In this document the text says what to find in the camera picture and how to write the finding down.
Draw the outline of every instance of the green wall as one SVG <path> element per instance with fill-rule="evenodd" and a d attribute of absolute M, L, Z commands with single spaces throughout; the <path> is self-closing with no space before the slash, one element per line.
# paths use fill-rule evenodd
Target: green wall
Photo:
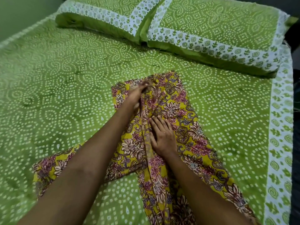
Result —
<path fill-rule="evenodd" d="M 63 0 L 0 0 L 0 41 L 57 11 Z"/>

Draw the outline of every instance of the hand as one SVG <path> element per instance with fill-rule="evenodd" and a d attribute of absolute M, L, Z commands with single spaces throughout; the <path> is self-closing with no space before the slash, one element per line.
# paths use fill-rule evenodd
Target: hand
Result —
<path fill-rule="evenodd" d="M 164 159 L 167 159 L 169 155 L 178 155 L 176 137 L 168 120 L 153 116 L 150 123 L 157 138 L 155 140 L 153 133 L 150 133 L 151 144 L 155 152 Z"/>
<path fill-rule="evenodd" d="M 141 98 L 142 91 L 147 86 L 148 86 L 148 82 L 143 81 L 141 84 L 134 86 L 128 92 L 128 97 L 127 97 L 126 101 L 132 103 L 134 106 L 134 109 L 137 109 L 140 106 L 140 98 Z"/>

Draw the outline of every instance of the bedsheet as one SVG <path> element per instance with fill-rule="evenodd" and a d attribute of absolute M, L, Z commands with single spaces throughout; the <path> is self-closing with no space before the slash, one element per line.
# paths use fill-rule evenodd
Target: bedsheet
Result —
<path fill-rule="evenodd" d="M 112 85 L 169 70 L 180 72 L 205 134 L 257 218 L 288 224 L 293 76 L 289 48 L 281 53 L 277 77 L 263 79 L 57 28 L 53 16 L 2 42 L 0 224 L 15 224 L 35 203 L 32 164 L 87 140 L 113 115 Z M 101 207 L 93 207 L 86 223 L 128 222 L 122 215 L 99 217 Z"/>

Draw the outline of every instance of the pillowcase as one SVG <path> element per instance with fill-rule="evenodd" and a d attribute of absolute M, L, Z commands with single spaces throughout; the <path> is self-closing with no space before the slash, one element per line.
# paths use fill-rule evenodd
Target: pillowcase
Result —
<path fill-rule="evenodd" d="M 296 22 L 274 7 L 235 0 L 165 0 L 141 31 L 149 47 L 236 72 L 275 77 L 279 45 Z"/>
<path fill-rule="evenodd" d="M 140 43 L 140 31 L 161 0 L 67 0 L 58 9 L 62 27 L 89 28 Z"/>

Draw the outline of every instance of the forearm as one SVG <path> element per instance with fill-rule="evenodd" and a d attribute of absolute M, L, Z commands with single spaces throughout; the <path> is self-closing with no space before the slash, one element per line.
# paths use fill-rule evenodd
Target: forearm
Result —
<path fill-rule="evenodd" d="M 195 215 L 196 222 L 203 225 L 250 225 L 234 204 L 225 201 L 206 185 L 174 153 L 165 158 L 178 180 Z"/>
<path fill-rule="evenodd" d="M 132 115 L 133 104 L 125 101 L 113 117 L 73 156 L 19 224 L 82 224 Z"/>

